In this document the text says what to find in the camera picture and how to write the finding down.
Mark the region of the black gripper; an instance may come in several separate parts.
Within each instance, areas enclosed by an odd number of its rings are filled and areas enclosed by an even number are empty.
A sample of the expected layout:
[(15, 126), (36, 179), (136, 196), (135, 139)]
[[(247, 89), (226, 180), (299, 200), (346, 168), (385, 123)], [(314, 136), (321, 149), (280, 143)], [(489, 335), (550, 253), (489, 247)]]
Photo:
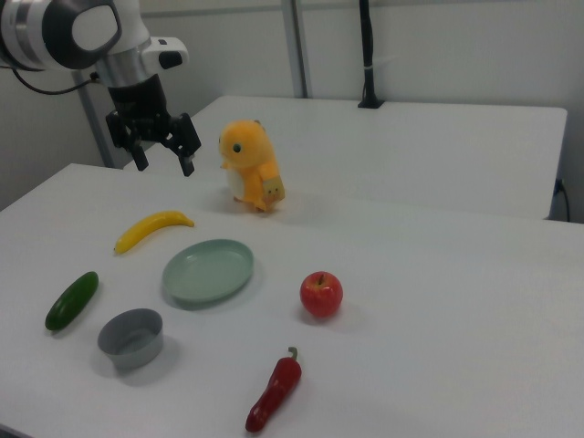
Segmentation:
[(182, 174), (194, 172), (193, 157), (202, 143), (187, 113), (172, 116), (158, 74), (128, 87), (108, 88), (115, 110), (106, 117), (109, 134), (117, 148), (131, 155), (139, 172), (149, 163), (143, 141), (159, 142), (179, 160)]

